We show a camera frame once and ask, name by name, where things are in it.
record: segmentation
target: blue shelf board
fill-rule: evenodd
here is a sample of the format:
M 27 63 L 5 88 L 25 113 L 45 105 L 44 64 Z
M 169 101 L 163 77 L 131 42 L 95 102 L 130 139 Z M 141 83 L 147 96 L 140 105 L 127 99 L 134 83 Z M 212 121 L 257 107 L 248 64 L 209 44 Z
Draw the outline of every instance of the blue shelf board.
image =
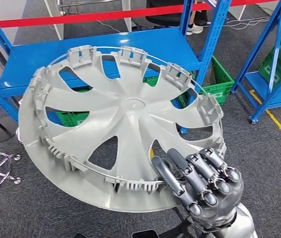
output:
M 267 97 L 268 83 L 258 72 L 246 73 L 245 78 L 258 94 L 261 101 Z
M 66 53 L 69 48 L 82 45 L 136 47 L 164 61 L 178 64 L 187 70 L 196 70 L 201 65 L 179 27 L 20 45 L 12 48 L 5 67 L 0 79 L 0 95 L 22 95 L 36 69 L 47 66 Z M 153 76 L 153 73 L 150 69 L 145 73 L 145 77 Z M 80 80 L 66 80 L 69 80 L 70 87 L 82 86 Z
M 259 96 L 261 101 L 264 101 L 267 97 L 268 83 L 262 78 L 258 72 L 246 74 L 245 78 Z M 281 107 L 281 91 L 275 96 L 267 106 L 268 109 Z

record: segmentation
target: gray carpet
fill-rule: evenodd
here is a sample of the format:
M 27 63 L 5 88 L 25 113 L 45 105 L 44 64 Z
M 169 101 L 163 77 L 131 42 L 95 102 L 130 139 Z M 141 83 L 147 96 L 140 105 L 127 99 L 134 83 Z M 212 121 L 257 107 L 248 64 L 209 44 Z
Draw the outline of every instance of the gray carpet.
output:
M 244 17 L 264 15 L 256 6 L 248 6 Z M 147 24 L 144 18 L 135 21 Z M 122 20 L 110 23 L 125 31 Z M 224 28 L 215 56 L 232 77 L 236 77 L 264 26 L 260 23 L 241 31 Z M 20 37 L 17 38 L 19 43 L 31 41 L 23 29 L 20 30 Z M 187 41 L 196 52 L 203 45 L 207 31 L 206 28 L 200 35 L 187 37 Z M 66 38 L 71 38 L 114 31 L 96 22 L 67 25 L 65 33 Z M 269 37 L 253 69 L 263 61 L 273 42 L 273 36 Z M 248 118 L 254 109 L 239 92 L 230 95 L 223 110 L 224 139 L 228 148 L 226 160 L 242 172 L 245 180 L 242 202 L 252 214 L 258 237 L 281 238 L 281 131 L 266 114 L 256 125 L 249 124 Z M 273 112 L 281 120 L 281 108 Z M 23 179 L 19 185 L 6 181 L 0 187 L 0 238 L 73 238 L 76 232 L 90 238 L 128 238 L 134 231 L 156 229 L 161 233 L 180 223 L 173 210 L 128 214 L 90 206 L 45 178 L 15 139 L 0 143 L 0 151 L 21 154 L 21 160 L 14 162 L 13 175 Z M 108 154 L 106 149 L 101 153 Z

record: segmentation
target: wheel cover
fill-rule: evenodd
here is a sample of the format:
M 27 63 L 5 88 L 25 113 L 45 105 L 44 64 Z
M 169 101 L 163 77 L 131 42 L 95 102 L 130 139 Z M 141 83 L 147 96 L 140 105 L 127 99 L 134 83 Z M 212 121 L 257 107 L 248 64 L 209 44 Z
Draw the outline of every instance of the wheel cover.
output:
M 103 61 L 113 61 L 120 77 L 107 78 Z M 75 74 L 91 86 L 88 92 L 70 89 L 60 72 Z M 155 87 L 143 83 L 147 70 L 159 73 Z M 82 46 L 69 49 L 47 67 L 38 69 L 19 111 L 21 140 L 29 157 L 50 181 L 88 204 L 122 212 L 151 212 L 177 205 L 150 162 L 157 140 L 164 151 L 183 156 L 213 147 L 224 156 L 222 110 L 213 97 L 198 95 L 190 74 L 176 64 L 135 48 Z M 186 90 L 196 99 L 184 109 L 171 100 Z M 76 127 L 50 121 L 46 108 L 90 114 Z M 187 128 L 213 126 L 212 136 L 186 141 L 176 123 Z M 118 138 L 111 169 L 88 159 L 99 145 Z

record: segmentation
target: person's leg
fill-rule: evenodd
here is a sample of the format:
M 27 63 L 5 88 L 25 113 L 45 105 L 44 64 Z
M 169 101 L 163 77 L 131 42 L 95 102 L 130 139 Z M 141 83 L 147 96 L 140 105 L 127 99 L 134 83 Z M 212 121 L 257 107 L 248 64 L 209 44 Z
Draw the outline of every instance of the person's leg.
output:
M 194 16 L 196 15 L 196 11 L 193 11 L 189 19 L 188 29 L 187 32 L 187 36 L 192 34 L 199 34 L 203 31 L 203 27 L 202 26 L 196 26 L 193 23 Z

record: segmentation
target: hubcap center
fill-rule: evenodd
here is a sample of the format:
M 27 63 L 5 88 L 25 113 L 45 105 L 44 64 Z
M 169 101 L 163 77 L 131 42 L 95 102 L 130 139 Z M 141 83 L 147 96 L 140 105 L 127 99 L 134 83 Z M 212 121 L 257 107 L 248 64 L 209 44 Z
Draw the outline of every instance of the hubcap center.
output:
M 137 111 L 145 107 L 145 103 L 138 98 L 128 98 L 122 103 L 123 109 L 127 111 Z

